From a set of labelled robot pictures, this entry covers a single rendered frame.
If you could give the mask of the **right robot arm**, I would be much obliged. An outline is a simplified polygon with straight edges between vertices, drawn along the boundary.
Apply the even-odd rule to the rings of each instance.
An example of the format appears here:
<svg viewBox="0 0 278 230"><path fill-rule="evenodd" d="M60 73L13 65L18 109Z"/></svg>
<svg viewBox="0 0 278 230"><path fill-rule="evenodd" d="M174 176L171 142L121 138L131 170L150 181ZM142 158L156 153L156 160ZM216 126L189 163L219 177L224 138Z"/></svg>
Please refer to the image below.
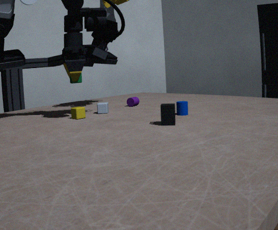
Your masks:
<svg viewBox="0 0 278 230"><path fill-rule="evenodd" d="M83 17L87 32L106 31L107 12L105 8L82 8L84 0L61 1L67 9L67 15L64 16L64 32L79 33L83 31ZM18 49L4 51L4 38L13 27L14 4L15 0L0 0L0 63L24 60L24 54ZM104 40L97 46L82 46L93 49L90 56L103 61L108 54L105 52L103 42Z"/></svg>

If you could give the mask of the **light blue cube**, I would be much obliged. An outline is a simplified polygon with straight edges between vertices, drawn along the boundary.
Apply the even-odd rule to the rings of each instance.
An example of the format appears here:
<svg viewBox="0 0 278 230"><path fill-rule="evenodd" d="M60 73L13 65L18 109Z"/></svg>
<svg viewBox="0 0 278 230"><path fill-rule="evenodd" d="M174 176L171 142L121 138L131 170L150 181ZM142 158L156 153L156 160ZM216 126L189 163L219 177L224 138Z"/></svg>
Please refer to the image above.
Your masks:
<svg viewBox="0 0 278 230"><path fill-rule="evenodd" d="M98 111L98 114L107 114L109 112L108 103L98 103L97 111Z"/></svg>

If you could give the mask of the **purple cylinder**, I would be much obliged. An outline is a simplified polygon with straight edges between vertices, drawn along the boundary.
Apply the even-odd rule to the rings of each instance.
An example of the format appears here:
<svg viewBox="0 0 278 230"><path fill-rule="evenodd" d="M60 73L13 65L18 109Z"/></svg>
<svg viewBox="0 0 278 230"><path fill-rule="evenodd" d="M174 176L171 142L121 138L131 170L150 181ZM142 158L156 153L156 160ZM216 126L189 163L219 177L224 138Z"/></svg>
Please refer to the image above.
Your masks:
<svg viewBox="0 0 278 230"><path fill-rule="evenodd" d="M127 99L127 105L132 107L139 104L139 99L137 97L132 97Z"/></svg>

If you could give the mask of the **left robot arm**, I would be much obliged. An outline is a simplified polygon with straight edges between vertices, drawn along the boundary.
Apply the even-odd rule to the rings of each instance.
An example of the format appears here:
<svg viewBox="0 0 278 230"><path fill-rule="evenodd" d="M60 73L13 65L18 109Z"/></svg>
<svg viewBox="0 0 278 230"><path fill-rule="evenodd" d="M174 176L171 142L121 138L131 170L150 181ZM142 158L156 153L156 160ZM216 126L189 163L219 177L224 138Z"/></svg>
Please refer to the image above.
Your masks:
<svg viewBox="0 0 278 230"><path fill-rule="evenodd" d="M107 27L106 27L106 31L98 31L92 33L91 36L94 38L92 41L92 45L96 45L96 46L98 45L99 42L102 42L102 40L106 42L109 38L113 37L115 34L119 32L118 25L114 16L114 8L112 6L106 8L102 0L100 0L100 8L105 8L105 10L107 11ZM95 58L90 56L92 51L91 48L85 49L85 51L86 51L86 55L85 55L86 58ZM106 59L117 60L117 57L112 53L108 52Z"/></svg>

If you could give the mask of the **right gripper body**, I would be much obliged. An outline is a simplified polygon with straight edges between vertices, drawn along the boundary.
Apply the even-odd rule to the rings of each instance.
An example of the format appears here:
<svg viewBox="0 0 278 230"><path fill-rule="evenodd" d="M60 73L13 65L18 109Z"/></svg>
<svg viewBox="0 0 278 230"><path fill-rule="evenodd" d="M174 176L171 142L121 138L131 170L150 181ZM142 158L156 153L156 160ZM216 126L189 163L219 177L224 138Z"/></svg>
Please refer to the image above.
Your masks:
<svg viewBox="0 0 278 230"><path fill-rule="evenodd" d="M64 48L62 50L63 63L69 72L82 71L85 64L85 47L82 33L64 34Z"/></svg>

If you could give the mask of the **yellow cube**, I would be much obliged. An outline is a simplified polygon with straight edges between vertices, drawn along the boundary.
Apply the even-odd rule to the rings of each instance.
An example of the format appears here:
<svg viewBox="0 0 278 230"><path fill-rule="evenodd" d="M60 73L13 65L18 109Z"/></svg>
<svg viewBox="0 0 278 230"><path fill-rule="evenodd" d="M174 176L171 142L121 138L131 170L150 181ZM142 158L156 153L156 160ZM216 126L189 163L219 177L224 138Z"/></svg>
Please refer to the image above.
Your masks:
<svg viewBox="0 0 278 230"><path fill-rule="evenodd" d="M71 108L72 119L86 118L85 107L73 107Z"/></svg>

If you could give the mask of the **blue cylinder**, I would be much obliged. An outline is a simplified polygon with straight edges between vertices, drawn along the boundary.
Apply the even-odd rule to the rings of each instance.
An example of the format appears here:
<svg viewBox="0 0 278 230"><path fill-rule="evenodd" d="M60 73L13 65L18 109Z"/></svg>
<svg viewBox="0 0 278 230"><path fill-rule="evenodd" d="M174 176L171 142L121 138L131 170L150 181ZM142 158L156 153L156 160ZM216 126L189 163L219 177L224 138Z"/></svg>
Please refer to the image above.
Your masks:
<svg viewBox="0 0 278 230"><path fill-rule="evenodd" d="M188 102L177 102L177 115L188 115Z"/></svg>

